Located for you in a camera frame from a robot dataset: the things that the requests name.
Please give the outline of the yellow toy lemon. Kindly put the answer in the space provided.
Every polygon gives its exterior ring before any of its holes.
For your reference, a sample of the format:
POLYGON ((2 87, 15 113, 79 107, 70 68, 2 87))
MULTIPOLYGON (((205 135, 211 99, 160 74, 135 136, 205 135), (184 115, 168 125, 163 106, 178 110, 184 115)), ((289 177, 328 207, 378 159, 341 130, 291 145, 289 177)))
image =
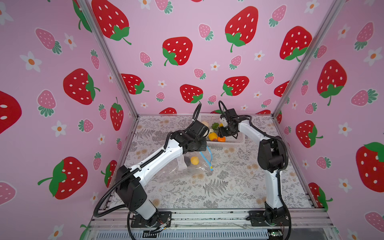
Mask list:
POLYGON ((198 157, 191 157, 191 164, 198 165, 200 163, 200 159, 198 157))

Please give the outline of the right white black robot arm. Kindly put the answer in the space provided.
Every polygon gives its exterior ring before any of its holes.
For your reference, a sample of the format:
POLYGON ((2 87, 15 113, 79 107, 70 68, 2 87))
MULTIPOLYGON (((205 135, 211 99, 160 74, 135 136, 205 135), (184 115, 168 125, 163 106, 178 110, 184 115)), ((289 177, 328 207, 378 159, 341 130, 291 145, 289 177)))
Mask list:
POLYGON ((237 137, 239 133, 259 144, 258 164, 265 171, 267 196, 264 218, 269 225, 275 225, 287 217, 289 211, 284 203, 281 188, 281 171, 288 167, 288 150, 279 136, 271 136, 253 122, 251 116, 237 115, 234 109, 221 112, 223 126, 219 127, 220 137, 237 137))

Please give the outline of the white plastic basket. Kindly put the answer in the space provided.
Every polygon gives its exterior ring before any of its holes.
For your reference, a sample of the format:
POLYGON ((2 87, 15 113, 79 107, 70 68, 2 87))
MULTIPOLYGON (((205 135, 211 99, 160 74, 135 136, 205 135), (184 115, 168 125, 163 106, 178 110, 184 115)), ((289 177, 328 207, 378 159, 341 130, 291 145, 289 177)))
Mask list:
MULTIPOLYGON (((220 114, 201 114, 198 117, 198 120, 200 122, 207 122, 212 128, 212 125, 214 124, 221 124, 221 118, 220 114)), ((239 133, 237 138, 235 139, 233 136, 226 137, 226 140, 224 142, 219 142, 219 141, 211 141, 209 135, 207 135, 207 146, 208 147, 230 147, 230 148, 236 148, 242 144, 245 143, 245 135, 243 133, 239 133)))

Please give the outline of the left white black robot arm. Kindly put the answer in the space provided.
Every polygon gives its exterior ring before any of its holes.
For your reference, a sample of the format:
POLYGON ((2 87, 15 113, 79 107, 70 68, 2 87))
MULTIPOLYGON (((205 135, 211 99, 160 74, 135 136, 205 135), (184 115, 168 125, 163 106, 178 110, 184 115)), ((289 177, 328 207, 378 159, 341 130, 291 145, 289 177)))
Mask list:
POLYGON ((121 174, 120 180, 101 197, 94 209, 93 216, 100 218, 118 209, 128 208, 145 220, 153 219, 158 214, 158 210, 148 199, 144 187, 172 160, 188 152, 205 151, 208 133, 209 128, 206 125, 194 120, 184 130, 169 132, 165 144, 145 160, 129 168, 120 167, 118 170, 118 173, 121 174), (100 212, 100 207, 113 192, 118 193, 124 204, 100 212))

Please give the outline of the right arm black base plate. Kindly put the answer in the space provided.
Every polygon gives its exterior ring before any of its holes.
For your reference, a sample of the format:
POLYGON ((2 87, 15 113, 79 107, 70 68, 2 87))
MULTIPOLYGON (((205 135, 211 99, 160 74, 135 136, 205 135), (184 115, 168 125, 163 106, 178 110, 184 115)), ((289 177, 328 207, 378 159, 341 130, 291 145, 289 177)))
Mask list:
POLYGON ((253 227, 288 227, 291 220, 288 216, 283 215, 277 219, 267 217, 265 211, 249 211, 246 217, 253 227))

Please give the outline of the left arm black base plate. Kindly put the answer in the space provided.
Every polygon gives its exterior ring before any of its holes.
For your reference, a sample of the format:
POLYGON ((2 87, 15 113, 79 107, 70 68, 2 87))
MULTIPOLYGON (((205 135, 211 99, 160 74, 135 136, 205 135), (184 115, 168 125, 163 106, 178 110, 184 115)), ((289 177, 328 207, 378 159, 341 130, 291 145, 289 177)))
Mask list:
POLYGON ((131 219, 130 227, 132 228, 167 228, 171 226, 172 212, 160 211, 156 212, 149 220, 144 219, 141 215, 134 215, 131 219))

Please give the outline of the clear zip top bag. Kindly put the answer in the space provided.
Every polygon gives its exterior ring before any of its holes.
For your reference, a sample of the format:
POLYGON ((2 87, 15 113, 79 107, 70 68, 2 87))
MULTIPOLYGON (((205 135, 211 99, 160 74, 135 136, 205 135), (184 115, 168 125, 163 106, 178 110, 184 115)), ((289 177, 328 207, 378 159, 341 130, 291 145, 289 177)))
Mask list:
POLYGON ((158 183, 167 183, 175 180, 189 178, 195 175, 211 174, 213 172, 213 154, 209 147, 204 152, 186 153, 175 158, 163 167, 158 173, 152 177, 152 181, 158 183), (198 157, 200 163, 198 165, 186 166, 184 157, 198 157))

